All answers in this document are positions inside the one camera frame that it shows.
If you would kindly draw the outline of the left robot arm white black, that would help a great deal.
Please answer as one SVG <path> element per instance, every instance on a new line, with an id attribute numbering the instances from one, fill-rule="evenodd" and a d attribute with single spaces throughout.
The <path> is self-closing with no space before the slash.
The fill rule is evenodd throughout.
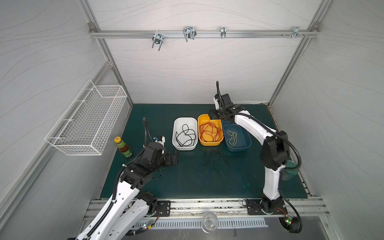
<path id="1" fill-rule="evenodd" d="M 145 216 L 159 214 L 158 199 L 143 191 L 155 172 L 178 164 L 177 151 L 167 151 L 165 137 L 151 136 L 147 120 L 143 120 L 145 143 L 139 154 L 123 165 L 114 181 L 113 193 L 93 221 L 77 236 L 78 240 L 122 240 L 141 234 L 151 225 L 132 228 Z"/>

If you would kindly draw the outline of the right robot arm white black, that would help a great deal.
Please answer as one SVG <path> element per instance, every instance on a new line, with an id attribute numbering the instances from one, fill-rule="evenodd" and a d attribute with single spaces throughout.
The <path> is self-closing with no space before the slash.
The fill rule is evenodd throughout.
<path id="1" fill-rule="evenodd" d="M 221 94 L 219 85 L 216 88 L 215 108 L 209 111 L 210 119 L 235 123 L 256 138 L 262 146 L 260 160 L 265 167 L 263 196 L 259 201 L 245 201 L 248 214 L 273 215 L 280 211 L 283 214 L 279 218 L 281 226 L 291 234 L 299 234 L 303 229 L 301 216 L 283 195 L 280 187 L 283 173 L 299 170 L 302 165 L 298 150 L 288 140 L 286 132 L 268 127 L 243 106 L 235 105 L 229 94 Z"/>

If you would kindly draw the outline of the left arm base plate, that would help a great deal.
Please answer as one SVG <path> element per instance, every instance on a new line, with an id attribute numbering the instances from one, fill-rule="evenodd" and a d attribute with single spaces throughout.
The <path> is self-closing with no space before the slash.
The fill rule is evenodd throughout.
<path id="1" fill-rule="evenodd" d="M 146 217 L 169 217 L 171 214 L 171 201 L 156 201 L 149 205 Z"/>

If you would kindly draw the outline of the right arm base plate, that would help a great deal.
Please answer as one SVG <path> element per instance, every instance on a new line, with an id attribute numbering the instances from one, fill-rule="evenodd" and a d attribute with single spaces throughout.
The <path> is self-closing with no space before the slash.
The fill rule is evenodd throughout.
<path id="1" fill-rule="evenodd" d="M 288 213 L 284 200 L 243 199 L 242 205 L 246 208 L 248 215 L 286 215 Z"/>

